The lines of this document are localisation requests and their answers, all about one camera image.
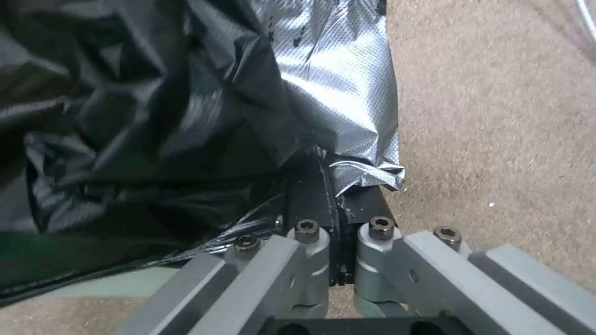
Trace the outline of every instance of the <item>crumpled plastic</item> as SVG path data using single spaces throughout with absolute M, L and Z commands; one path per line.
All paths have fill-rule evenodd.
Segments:
M 336 196 L 400 189 L 398 95 L 386 0 L 250 0 L 298 117 L 333 161 Z
M 384 0 L 0 0 L 0 305 L 282 232 L 295 154 L 399 188 Z
M 271 229 L 300 135 L 247 3 L 1 4 L 0 303 Z

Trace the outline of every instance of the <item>beige carpet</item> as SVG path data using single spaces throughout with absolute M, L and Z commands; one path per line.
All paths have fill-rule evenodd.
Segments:
M 573 0 L 389 0 L 387 13 L 400 227 L 511 243 L 596 291 L 596 48 Z M 331 315 L 354 315 L 349 290 L 331 296 Z M 141 301 L 32 299 L 0 311 L 0 333 L 109 333 Z

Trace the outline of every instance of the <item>hex socket bolt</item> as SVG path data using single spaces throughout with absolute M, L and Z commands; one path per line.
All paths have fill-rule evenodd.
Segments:
M 379 241 L 389 241 L 393 237 L 395 222 L 387 216 L 375 216 L 368 222 L 368 234 Z
M 234 252 L 240 258 L 250 258 L 259 251 L 260 239 L 257 235 L 247 234 L 234 240 Z
M 449 226 L 439 226 L 433 230 L 433 235 L 447 244 L 451 249 L 455 251 L 460 250 L 461 233 L 459 230 Z
M 314 243 L 319 240 L 319 223 L 314 220 L 301 220 L 296 224 L 294 233 L 296 241 L 300 243 Z

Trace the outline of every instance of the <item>screw hole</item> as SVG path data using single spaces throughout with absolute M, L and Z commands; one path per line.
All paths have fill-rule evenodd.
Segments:
M 238 239 L 238 243 L 241 247 L 248 247 L 253 244 L 253 238 L 250 235 L 241 236 Z
M 389 221 L 387 221 L 386 219 L 381 219 L 381 218 L 376 219 L 374 221 L 374 223 L 376 223 L 377 225 L 384 226 L 384 227 L 389 225 Z
M 449 228 L 441 228 L 441 234 L 449 236 L 449 237 L 454 237 L 455 236 L 455 231 L 453 231 L 452 229 Z
M 300 225 L 300 229 L 303 229 L 303 230 L 310 230 L 315 227 L 315 224 L 312 223 L 311 221 L 300 221 L 299 225 Z
M 416 271 L 410 270 L 409 277 L 410 277 L 410 280 L 412 281 L 412 283 L 418 284 L 418 281 L 420 280 L 420 278 L 418 277 L 418 274 L 416 273 Z
M 311 335 L 311 332 L 305 326 L 291 323 L 277 330 L 277 335 Z

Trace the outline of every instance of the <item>black metal plate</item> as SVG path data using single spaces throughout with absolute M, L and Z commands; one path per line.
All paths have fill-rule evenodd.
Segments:
M 269 320 L 261 335 L 471 335 L 459 320 L 451 317 Z

